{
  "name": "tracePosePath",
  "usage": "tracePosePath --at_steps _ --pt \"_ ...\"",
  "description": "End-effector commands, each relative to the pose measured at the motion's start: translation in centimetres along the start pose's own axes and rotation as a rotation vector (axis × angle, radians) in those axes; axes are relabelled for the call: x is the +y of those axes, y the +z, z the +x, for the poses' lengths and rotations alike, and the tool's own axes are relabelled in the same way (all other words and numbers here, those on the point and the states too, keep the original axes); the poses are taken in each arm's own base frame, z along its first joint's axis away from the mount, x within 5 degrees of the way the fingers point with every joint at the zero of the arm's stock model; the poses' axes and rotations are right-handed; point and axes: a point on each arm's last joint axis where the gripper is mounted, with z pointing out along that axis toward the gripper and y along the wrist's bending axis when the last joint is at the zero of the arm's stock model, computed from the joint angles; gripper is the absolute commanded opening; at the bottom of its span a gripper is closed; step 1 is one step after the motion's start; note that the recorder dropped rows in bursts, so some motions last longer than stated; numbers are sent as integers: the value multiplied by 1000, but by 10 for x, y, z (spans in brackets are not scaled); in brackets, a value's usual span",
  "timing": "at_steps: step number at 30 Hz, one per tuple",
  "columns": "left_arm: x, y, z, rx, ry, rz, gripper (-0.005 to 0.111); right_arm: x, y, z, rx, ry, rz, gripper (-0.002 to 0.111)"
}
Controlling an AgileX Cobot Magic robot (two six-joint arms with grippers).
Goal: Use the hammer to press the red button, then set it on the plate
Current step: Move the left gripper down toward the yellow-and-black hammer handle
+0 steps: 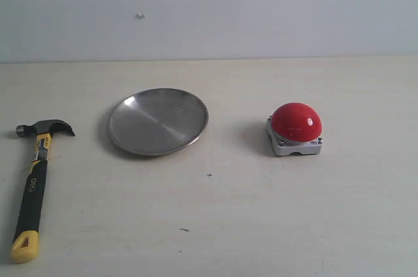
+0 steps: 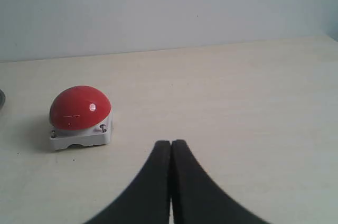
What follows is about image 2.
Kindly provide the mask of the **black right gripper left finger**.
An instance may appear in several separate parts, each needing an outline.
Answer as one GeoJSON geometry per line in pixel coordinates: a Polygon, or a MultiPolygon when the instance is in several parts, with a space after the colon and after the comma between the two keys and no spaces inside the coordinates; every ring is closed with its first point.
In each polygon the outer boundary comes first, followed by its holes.
{"type": "Polygon", "coordinates": [[[171,144],[157,141],[129,186],[87,223],[169,223],[171,144]]]}

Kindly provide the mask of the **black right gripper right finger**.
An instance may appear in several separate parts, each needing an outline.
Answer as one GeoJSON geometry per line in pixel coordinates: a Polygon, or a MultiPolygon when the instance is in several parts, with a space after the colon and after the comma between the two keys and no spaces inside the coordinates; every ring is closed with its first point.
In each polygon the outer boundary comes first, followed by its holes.
{"type": "Polygon", "coordinates": [[[186,141],[171,146],[175,223],[266,223],[228,196],[198,163],[186,141]]]}

